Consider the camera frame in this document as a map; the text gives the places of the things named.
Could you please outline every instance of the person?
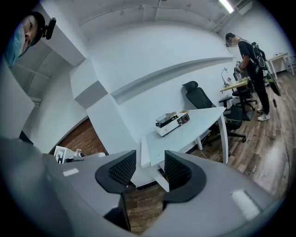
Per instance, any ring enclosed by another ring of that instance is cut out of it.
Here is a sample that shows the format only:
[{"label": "person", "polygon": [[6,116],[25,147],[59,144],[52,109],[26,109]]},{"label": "person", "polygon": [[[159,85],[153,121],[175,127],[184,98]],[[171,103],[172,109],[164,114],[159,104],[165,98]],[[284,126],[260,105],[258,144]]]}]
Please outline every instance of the person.
[{"label": "person", "polygon": [[21,21],[4,51],[4,58],[9,67],[40,40],[44,26],[44,17],[39,12],[31,12]]},{"label": "person", "polygon": [[242,38],[234,35],[233,33],[227,33],[225,36],[226,45],[228,47],[236,47],[238,46],[240,49],[240,54],[243,58],[241,65],[238,68],[238,71],[242,72],[243,70],[247,70],[255,91],[260,99],[261,106],[257,109],[259,113],[262,113],[260,117],[258,117],[259,121],[265,121],[270,119],[269,115],[269,100],[268,95],[265,89],[264,84],[264,75],[263,70],[258,69],[257,65],[253,62],[256,61],[255,55],[253,52],[252,45],[243,40]]}]

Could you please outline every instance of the sneaker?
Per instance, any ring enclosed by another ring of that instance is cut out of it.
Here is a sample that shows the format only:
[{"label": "sneaker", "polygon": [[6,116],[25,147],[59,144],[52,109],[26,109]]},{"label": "sneaker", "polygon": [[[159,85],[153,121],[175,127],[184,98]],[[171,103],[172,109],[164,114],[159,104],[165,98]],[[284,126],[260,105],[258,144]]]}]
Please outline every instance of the sneaker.
[{"label": "sneaker", "polygon": [[257,118],[258,121],[265,121],[265,120],[269,120],[270,119],[270,116],[269,114],[265,114],[263,113],[260,117]]},{"label": "sneaker", "polygon": [[257,109],[257,112],[258,112],[258,113],[263,113],[263,106],[259,107],[259,108]]}]

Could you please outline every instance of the white desk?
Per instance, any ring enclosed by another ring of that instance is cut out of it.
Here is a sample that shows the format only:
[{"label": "white desk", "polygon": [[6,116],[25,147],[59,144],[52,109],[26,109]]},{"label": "white desk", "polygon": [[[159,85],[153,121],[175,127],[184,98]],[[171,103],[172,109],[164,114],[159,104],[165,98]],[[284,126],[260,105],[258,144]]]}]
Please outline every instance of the white desk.
[{"label": "white desk", "polygon": [[190,120],[172,132],[161,137],[153,131],[142,138],[141,166],[167,191],[169,185],[158,171],[159,166],[164,170],[165,150],[187,152],[188,145],[205,133],[218,121],[222,149],[223,163],[228,163],[228,139],[223,112],[226,108],[196,109],[189,111]]},{"label": "white desk", "polygon": [[270,59],[267,59],[268,63],[270,64],[270,66],[271,66],[271,68],[273,70],[273,73],[274,73],[274,76],[275,76],[276,80],[278,79],[278,76],[277,76],[277,73],[276,73],[276,71],[274,69],[272,61],[281,58],[283,60],[283,62],[284,62],[286,70],[288,71],[288,67],[286,66],[285,59],[284,59],[285,57],[288,57],[288,60],[289,60],[289,63],[291,65],[291,69],[292,69],[292,74],[293,74],[293,76],[295,76],[294,70],[293,70],[293,65],[292,65],[292,62],[291,62],[291,58],[289,57],[288,53],[283,53],[283,54],[276,55],[275,57],[272,57]]}]

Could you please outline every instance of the ceiling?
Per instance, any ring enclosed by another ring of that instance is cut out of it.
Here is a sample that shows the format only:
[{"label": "ceiling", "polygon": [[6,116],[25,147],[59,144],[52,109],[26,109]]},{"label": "ceiling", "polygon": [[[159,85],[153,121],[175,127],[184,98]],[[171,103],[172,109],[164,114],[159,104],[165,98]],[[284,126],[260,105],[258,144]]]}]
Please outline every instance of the ceiling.
[{"label": "ceiling", "polygon": [[[90,40],[103,31],[145,21],[180,21],[207,30],[219,29],[228,12],[218,0],[54,0],[77,20],[84,36]],[[46,77],[15,65],[12,72],[24,91],[42,98],[50,78],[67,63],[42,40],[17,63]]]}]

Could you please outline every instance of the fluorescent light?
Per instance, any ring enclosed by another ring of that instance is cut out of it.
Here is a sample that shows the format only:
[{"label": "fluorescent light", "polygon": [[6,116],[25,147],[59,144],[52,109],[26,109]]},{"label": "fluorescent light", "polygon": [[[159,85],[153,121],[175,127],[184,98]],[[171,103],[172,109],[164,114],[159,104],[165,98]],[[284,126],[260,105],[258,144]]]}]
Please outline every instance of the fluorescent light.
[{"label": "fluorescent light", "polygon": [[227,2],[227,0],[219,0],[223,4],[223,6],[227,9],[229,13],[233,12],[232,6]]}]

